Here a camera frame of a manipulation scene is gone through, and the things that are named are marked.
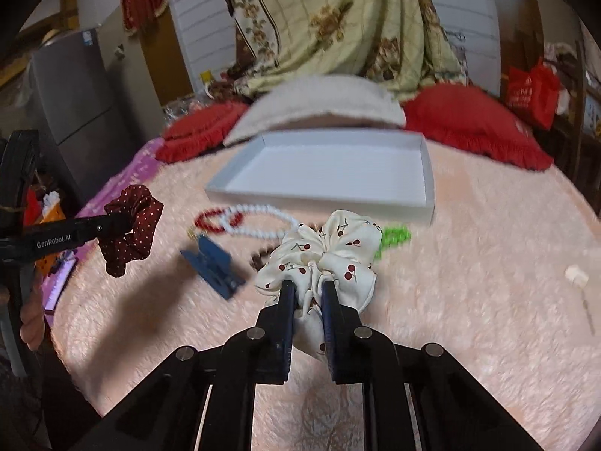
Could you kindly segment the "person left hand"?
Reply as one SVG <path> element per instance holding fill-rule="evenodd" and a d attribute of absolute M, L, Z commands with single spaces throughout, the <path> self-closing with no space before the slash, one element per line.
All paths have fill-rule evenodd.
<path fill-rule="evenodd" d="M 27 302 L 20 312 L 23 323 L 20 328 L 20 338 L 30 351 L 36 351 L 44 340 L 45 320 L 43 293 L 39 283 L 35 283 L 30 291 Z"/>

